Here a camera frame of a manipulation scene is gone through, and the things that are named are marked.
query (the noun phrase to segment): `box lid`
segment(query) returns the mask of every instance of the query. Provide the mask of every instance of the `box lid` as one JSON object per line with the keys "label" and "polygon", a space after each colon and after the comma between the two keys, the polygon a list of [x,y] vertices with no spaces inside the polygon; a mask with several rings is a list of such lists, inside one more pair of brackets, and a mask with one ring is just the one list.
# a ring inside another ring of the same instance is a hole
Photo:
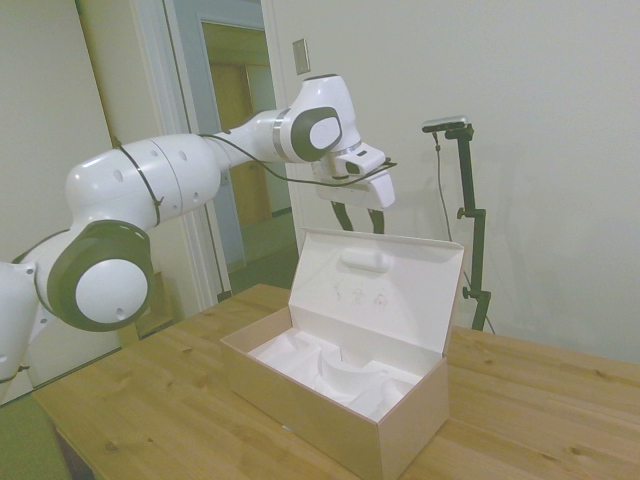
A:
{"label": "box lid", "polygon": [[463,257],[452,242],[307,229],[289,305],[443,353]]}

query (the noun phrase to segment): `open box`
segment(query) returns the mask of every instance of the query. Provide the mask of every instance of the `open box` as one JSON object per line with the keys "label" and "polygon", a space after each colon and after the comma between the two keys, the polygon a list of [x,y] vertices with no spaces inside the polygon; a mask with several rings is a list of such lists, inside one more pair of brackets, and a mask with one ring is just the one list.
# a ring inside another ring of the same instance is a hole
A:
{"label": "open box", "polygon": [[231,388],[361,478],[396,479],[449,416],[463,256],[307,230],[289,306],[222,339]]}

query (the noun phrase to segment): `green floor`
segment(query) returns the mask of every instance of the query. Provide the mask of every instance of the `green floor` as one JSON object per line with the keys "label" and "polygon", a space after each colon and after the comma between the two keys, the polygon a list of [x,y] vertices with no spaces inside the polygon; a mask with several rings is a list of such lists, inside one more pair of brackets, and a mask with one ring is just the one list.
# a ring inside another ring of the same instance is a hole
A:
{"label": "green floor", "polygon": [[229,273],[231,290],[237,295],[258,283],[291,288],[297,265],[298,248],[294,245]]}
{"label": "green floor", "polygon": [[236,295],[258,283],[291,288],[298,248],[291,213],[242,227],[247,266],[229,273]]}
{"label": "green floor", "polygon": [[47,415],[31,395],[0,407],[0,479],[71,479]]}

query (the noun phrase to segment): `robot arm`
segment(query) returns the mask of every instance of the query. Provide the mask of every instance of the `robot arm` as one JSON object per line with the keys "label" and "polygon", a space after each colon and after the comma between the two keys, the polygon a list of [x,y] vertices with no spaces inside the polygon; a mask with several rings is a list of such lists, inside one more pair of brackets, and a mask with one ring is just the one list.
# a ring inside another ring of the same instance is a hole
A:
{"label": "robot arm", "polygon": [[[388,172],[378,171],[385,155],[360,138],[337,75],[308,79],[290,108],[212,137],[142,140],[72,169],[71,228],[0,262],[0,400],[29,342],[54,318],[104,332],[144,313],[153,278],[146,230],[211,200],[221,172],[248,161],[247,152],[312,164],[322,198],[372,210],[394,201]],[[362,181],[340,186],[354,178]]]}

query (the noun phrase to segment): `table surface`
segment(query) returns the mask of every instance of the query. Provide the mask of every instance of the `table surface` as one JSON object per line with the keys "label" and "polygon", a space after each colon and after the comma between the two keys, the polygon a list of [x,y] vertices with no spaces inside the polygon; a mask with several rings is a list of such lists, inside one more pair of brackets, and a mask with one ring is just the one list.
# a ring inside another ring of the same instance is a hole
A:
{"label": "table surface", "polygon": [[[34,395],[104,479],[356,479],[231,392],[220,339],[285,306],[256,286]],[[401,477],[640,479],[640,366],[454,328],[451,418]]]}

